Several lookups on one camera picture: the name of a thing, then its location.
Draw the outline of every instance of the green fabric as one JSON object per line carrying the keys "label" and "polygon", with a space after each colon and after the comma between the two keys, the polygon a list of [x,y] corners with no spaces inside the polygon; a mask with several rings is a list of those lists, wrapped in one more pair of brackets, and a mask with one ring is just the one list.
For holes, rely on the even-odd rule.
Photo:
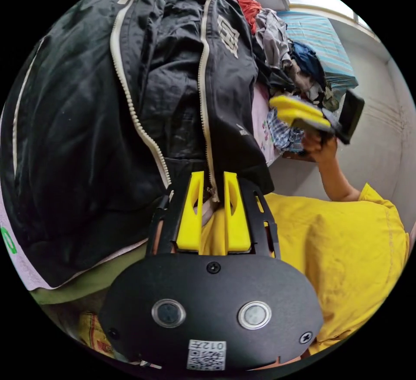
{"label": "green fabric", "polygon": [[30,293],[39,305],[53,305],[75,301],[108,288],[124,269],[142,260],[145,255],[146,243],[133,251],[81,274],[58,289],[48,290],[38,288]]}

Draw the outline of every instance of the white label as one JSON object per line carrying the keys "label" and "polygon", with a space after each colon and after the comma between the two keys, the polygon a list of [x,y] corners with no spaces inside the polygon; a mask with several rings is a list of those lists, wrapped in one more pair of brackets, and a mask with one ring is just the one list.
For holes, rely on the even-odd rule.
{"label": "white label", "polygon": [[190,340],[188,349],[188,370],[225,370],[227,342]]}

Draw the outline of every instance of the pink bedsheet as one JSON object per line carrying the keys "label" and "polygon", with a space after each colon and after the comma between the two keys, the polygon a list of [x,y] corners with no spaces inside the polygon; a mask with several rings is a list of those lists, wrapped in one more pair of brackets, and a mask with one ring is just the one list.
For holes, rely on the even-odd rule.
{"label": "pink bedsheet", "polygon": [[270,166],[278,157],[279,152],[275,149],[271,140],[267,115],[269,113],[269,98],[266,88],[257,83],[254,87],[253,106],[251,115],[253,118],[254,138],[260,146],[266,163]]}

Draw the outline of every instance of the blue clothing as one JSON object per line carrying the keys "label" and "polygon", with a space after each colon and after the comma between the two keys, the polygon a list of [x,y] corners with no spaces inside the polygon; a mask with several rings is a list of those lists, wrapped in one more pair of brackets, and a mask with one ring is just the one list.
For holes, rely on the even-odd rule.
{"label": "blue clothing", "polygon": [[267,115],[270,136],[273,145],[281,152],[299,153],[303,151],[302,138],[304,131],[295,127],[289,127],[277,116],[277,110],[272,108]]}
{"label": "blue clothing", "polygon": [[322,90],[325,90],[325,73],[316,56],[316,52],[301,42],[293,41],[292,46],[292,58],[299,65],[301,71],[312,76],[312,78],[314,78],[321,86]]}

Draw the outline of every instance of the white piping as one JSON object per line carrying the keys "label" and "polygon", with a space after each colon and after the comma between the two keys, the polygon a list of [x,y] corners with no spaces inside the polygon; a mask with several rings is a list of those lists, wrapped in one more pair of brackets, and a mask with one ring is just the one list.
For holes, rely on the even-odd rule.
{"label": "white piping", "polygon": [[133,100],[131,98],[129,86],[127,83],[126,75],[123,69],[123,60],[121,58],[121,48],[120,48],[120,33],[121,27],[123,25],[124,18],[126,16],[127,11],[130,9],[131,5],[133,4],[134,0],[130,0],[130,2],[117,14],[116,20],[114,22],[113,31],[110,37],[110,49],[111,55],[113,57],[114,67],[118,78],[121,82],[123,87],[124,93],[126,95],[127,104],[130,111],[130,116],[133,120],[134,127],[136,129],[137,134],[146,144],[146,146],[150,149],[153,154],[153,157],[156,161],[160,176],[162,177],[163,183],[167,188],[170,183],[170,176],[169,171],[163,157],[162,151],[160,150],[159,146],[156,142],[146,133],[143,129],[142,125],[140,124],[140,120],[137,117],[136,111],[134,109]]}
{"label": "white piping", "polygon": [[215,175],[214,175],[214,160],[212,156],[211,132],[209,130],[207,96],[206,96],[207,90],[205,86],[205,71],[207,68],[207,62],[208,62],[208,57],[209,57],[209,44],[208,44],[206,36],[207,36],[208,9],[209,9],[209,5],[211,4],[211,1],[212,0],[207,0],[205,2],[204,12],[202,14],[201,42],[204,45],[204,49],[202,51],[201,60],[199,62],[198,87],[199,87],[199,98],[201,102],[202,128],[204,131],[205,143],[206,143],[206,156],[207,156],[208,170],[209,170],[209,181],[213,189],[213,201],[217,202],[219,200],[218,200],[218,195],[217,195],[217,184],[215,182]]}
{"label": "white piping", "polygon": [[12,142],[13,142],[13,170],[14,170],[14,177],[16,178],[16,171],[17,171],[17,117],[19,115],[19,108],[20,108],[20,102],[22,100],[23,91],[26,87],[27,80],[29,78],[30,71],[32,70],[33,63],[35,62],[36,56],[38,55],[38,52],[40,50],[40,47],[43,44],[43,41],[45,38],[42,38],[40,41],[40,44],[36,50],[36,54],[32,59],[32,62],[29,65],[28,70],[26,71],[25,78],[23,80],[22,87],[20,88],[20,93],[17,98],[16,108],[14,110],[14,118],[13,118],[13,134],[12,134]]}

